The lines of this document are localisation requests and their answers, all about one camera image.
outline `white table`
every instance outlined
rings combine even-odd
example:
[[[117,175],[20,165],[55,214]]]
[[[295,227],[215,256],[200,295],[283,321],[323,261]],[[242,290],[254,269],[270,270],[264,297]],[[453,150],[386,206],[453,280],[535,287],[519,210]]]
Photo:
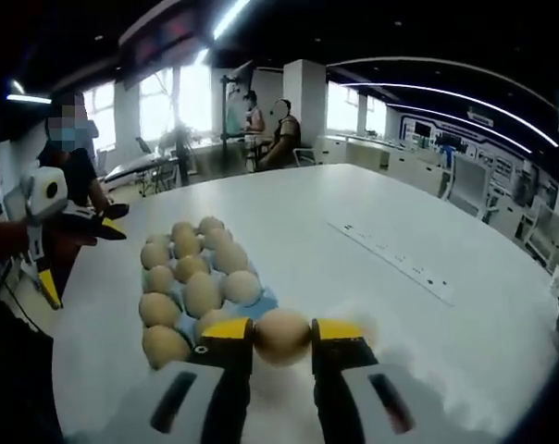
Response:
[[[549,278],[501,234],[356,166],[274,171],[143,199],[120,221],[127,240],[82,249],[55,331],[54,394],[65,433],[100,429],[148,377],[140,250],[148,234],[206,215],[226,222],[281,306],[322,317],[355,299],[379,321],[379,353],[405,349],[413,374],[441,390],[449,410],[491,417],[500,433],[553,363]],[[391,247],[448,278],[454,307],[331,228],[335,216],[388,236]]]

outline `ceiling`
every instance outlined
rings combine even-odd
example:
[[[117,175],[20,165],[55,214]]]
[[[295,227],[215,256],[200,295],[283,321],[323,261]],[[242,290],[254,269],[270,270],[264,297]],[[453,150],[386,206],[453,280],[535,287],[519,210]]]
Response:
[[[212,23],[232,3],[230,0],[186,1],[200,11],[196,34],[204,42]],[[94,78],[82,81],[96,81],[96,76],[115,77],[119,36],[159,2],[39,3],[44,7],[40,26],[36,33],[29,33],[29,45],[13,70],[14,77],[31,93],[51,92],[67,76],[106,59],[108,63],[103,70],[95,73]],[[330,65],[368,57],[392,57],[344,64],[340,68],[353,76],[348,78],[330,70],[329,78],[339,82],[356,78],[404,83],[461,93],[516,114],[559,142],[557,112],[553,107],[559,92],[559,13],[556,10],[537,6],[532,11],[513,7],[502,11],[485,6],[444,8],[433,4],[426,4],[422,9],[384,3],[252,0],[215,43],[210,61],[217,67],[233,68],[253,58],[261,66],[281,68],[298,58]],[[424,61],[403,57],[421,57]],[[427,58],[460,62],[499,76],[425,61]],[[433,92],[386,90],[402,104],[458,117],[466,117],[469,106],[467,101]],[[381,97],[375,90],[364,91]],[[32,108],[5,104],[3,132],[22,132],[36,114]],[[558,176],[559,148],[553,148],[511,118],[490,110],[487,114],[496,130],[531,148],[534,159]]]

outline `egg carton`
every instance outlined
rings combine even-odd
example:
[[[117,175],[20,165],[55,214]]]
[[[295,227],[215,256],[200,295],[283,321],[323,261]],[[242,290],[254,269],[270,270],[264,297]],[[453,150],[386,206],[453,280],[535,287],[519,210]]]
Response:
[[[169,244],[168,246],[168,252],[169,252],[169,256],[171,257],[171,259],[168,261],[168,267],[171,270],[174,270],[175,266],[177,265],[177,259],[175,258],[175,254],[173,252],[172,243]],[[209,265],[209,268],[211,270],[210,275],[220,286],[221,281],[226,276],[226,274],[217,271],[214,268],[214,252],[212,252],[211,250],[203,249],[200,253],[200,256]],[[265,286],[263,282],[261,282],[261,278],[251,261],[249,261],[249,270],[253,272],[255,276],[257,276],[257,279],[259,279],[259,283],[261,284],[262,290],[259,296],[257,297],[257,299],[254,302],[248,304],[234,303],[229,301],[228,299],[225,299],[221,308],[225,312],[227,312],[231,317],[250,317],[251,319],[254,319],[256,321],[269,310],[273,310],[274,308],[277,308],[278,299],[274,294],[274,292],[272,291],[272,289]],[[144,292],[147,292],[147,288],[146,288],[147,274],[148,271],[143,269],[142,289]],[[181,282],[178,282],[177,279],[174,279],[172,285],[170,286],[170,289],[168,289],[165,294],[174,303],[176,303],[181,309],[180,319],[177,322],[175,329],[179,331],[181,335],[183,335],[183,337],[188,339],[193,346],[195,346],[196,344],[195,344],[194,331],[195,331],[195,324],[197,323],[198,319],[191,317],[187,314],[187,310],[185,309],[183,298],[182,298],[184,289],[185,289],[185,285],[182,284]]]

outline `window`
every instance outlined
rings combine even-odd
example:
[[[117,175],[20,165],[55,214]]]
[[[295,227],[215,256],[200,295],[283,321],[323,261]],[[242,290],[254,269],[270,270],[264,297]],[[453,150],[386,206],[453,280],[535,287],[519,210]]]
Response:
[[[140,82],[140,133],[145,141],[157,141],[174,128],[171,96],[172,68]]]
[[[359,96],[355,90],[329,82],[327,97],[327,128],[356,131]]]
[[[180,121],[197,132],[212,130],[212,71],[204,65],[180,68]]]
[[[374,97],[368,97],[368,112],[366,114],[366,131],[375,131],[384,136],[387,127],[387,106]]]
[[[94,121],[98,129],[98,137],[93,141],[95,152],[115,148],[114,100],[115,84],[112,81],[84,93],[84,106],[88,118]]]

